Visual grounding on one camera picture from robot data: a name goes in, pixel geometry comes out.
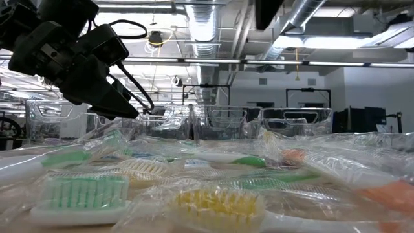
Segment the clear plastic bin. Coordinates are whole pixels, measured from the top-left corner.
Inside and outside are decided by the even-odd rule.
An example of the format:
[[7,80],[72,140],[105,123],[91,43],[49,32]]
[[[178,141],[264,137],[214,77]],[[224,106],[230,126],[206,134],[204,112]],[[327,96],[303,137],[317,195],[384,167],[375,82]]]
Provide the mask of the clear plastic bin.
[[333,111],[324,108],[268,108],[262,110],[262,125],[269,131],[293,137],[332,133]]
[[260,107],[195,105],[195,140],[255,139],[259,135]]
[[156,105],[152,115],[142,114],[137,119],[123,119],[124,127],[135,128],[135,136],[148,135],[165,139],[186,140],[190,137],[190,105]]
[[26,129],[29,143],[73,141],[100,128],[108,120],[88,113],[88,105],[66,100],[27,100]]

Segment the green toothbrush bristles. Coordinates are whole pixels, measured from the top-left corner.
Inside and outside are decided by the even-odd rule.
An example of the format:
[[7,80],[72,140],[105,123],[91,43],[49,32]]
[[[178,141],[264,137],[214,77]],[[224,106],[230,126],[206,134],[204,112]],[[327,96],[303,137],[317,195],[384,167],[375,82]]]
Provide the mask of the green toothbrush bristles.
[[82,152],[82,151],[75,151],[75,152],[68,152],[63,153],[61,155],[48,155],[47,159],[41,161],[41,164],[46,167],[59,167],[63,168],[68,165],[73,164],[82,164],[90,159],[92,155],[90,153]]
[[119,175],[51,175],[45,182],[40,208],[46,210],[107,210],[125,206],[129,179]]

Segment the ceiling duct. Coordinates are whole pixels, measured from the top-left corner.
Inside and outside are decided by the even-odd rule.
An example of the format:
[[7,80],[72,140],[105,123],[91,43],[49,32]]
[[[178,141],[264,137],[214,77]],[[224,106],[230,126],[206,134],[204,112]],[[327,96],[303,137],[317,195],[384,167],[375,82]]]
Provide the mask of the ceiling duct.
[[[194,42],[210,42],[217,37],[219,25],[218,6],[209,4],[199,5],[176,5],[171,4],[154,4],[140,5],[139,2],[130,7],[129,5],[99,5],[100,12],[112,13],[136,13],[136,14],[183,14],[188,16],[188,27],[191,34],[191,40]],[[196,58],[216,58],[217,45],[195,43],[193,53]],[[219,78],[216,67],[198,66],[197,79],[199,84],[217,85]],[[217,89],[201,90],[203,102],[213,102],[215,98],[211,96],[212,91]]]
[[[261,57],[262,60],[276,60],[280,54],[285,50],[279,44],[278,37],[282,33],[286,34],[303,34],[306,23],[312,16],[321,8],[326,0],[295,0],[292,10],[285,17],[279,17],[276,21],[276,28],[274,35],[276,40],[273,45]],[[269,65],[257,68],[258,72],[274,71],[275,68]]]

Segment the ceiling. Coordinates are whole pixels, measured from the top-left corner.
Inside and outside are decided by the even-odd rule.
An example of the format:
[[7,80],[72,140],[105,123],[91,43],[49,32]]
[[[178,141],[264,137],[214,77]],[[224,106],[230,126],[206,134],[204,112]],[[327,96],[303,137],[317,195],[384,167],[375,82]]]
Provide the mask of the ceiling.
[[[124,3],[125,1],[96,1],[98,4],[106,3]],[[286,0],[285,4],[279,9],[278,15],[282,16],[291,10],[294,1]],[[219,12],[218,36],[215,40],[209,41],[217,47],[217,58],[231,58],[232,46],[235,36],[237,35],[237,25],[244,22],[242,32],[238,42],[240,49],[240,57],[246,55],[258,56],[264,53],[274,41],[274,33],[272,28],[275,21],[264,31],[258,31],[254,28],[254,19],[249,22],[249,16],[252,16],[251,6],[248,6],[246,15],[243,18],[244,0],[233,1],[216,1],[218,3],[227,3],[227,5],[215,5]],[[381,21],[380,13],[392,12],[395,9],[406,7],[412,4],[411,0],[392,0],[392,1],[359,1],[359,0],[329,0],[321,9],[319,9],[315,17],[351,17],[355,14],[379,14],[376,18]],[[96,24],[109,23],[117,19],[128,19],[145,25],[149,32],[161,31],[162,38],[166,41],[159,49],[155,49],[149,45],[147,39],[124,40],[131,57],[174,57],[174,58],[191,58],[194,57],[194,41],[191,39],[191,31],[189,28],[188,18],[181,14],[137,14],[133,13],[133,9],[126,10],[124,13],[105,12],[99,13],[96,18]],[[378,28],[384,25],[377,23]],[[131,25],[119,24],[114,26],[114,30],[119,35],[136,35],[143,33],[142,29],[135,28]],[[243,38],[243,32],[246,31],[246,40]],[[10,54],[8,51],[2,50],[0,54]],[[400,61],[406,58],[404,49],[364,49],[364,50],[347,50],[347,49],[289,49],[284,50],[281,55],[285,60],[316,60],[316,61]],[[22,74],[8,71],[8,61],[2,62],[0,66],[0,77],[3,83],[2,89],[18,88],[18,89],[50,89],[51,87],[44,84],[43,78],[28,77]],[[156,65],[134,65],[128,63],[125,66],[127,70],[141,83],[142,87],[153,94],[155,100],[180,102],[182,88],[173,84],[174,78],[180,78],[184,84],[199,84],[197,77],[199,68],[196,66],[156,66]],[[228,66],[221,65],[220,70],[227,70]],[[286,66],[279,72],[290,73],[296,71],[295,66]],[[300,67],[301,72],[319,72],[320,75],[331,71],[326,67]],[[123,80],[122,83],[132,91],[136,91],[136,87],[129,81],[122,72],[111,67],[111,73],[117,78]],[[57,91],[52,92],[36,92],[27,91],[25,94],[34,98],[42,99],[59,99],[61,95]],[[195,102],[200,98],[202,93],[198,89],[190,92],[188,102]]]

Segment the robotic arm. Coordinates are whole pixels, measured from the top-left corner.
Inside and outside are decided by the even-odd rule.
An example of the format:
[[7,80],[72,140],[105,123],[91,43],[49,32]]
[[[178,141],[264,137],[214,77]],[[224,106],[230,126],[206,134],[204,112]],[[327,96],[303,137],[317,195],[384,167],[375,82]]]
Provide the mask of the robotic arm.
[[[128,50],[111,27],[122,20],[91,30],[99,10],[91,0],[42,0],[38,9],[30,0],[8,3],[0,8],[0,48],[13,52],[10,70],[42,76],[58,87],[68,101],[90,104],[92,111],[111,120],[138,116],[129,103],[131,97],[147,110],[153,109],[150,97],[136,80],[132,81],[151,107],[118,80],[112,85],[106,80],[113,65],[133,79],[122,65],[122,60],[129,56]],[[79,37],[86,23],[88,32]],[[146,36],[145,33],[134,39]]]

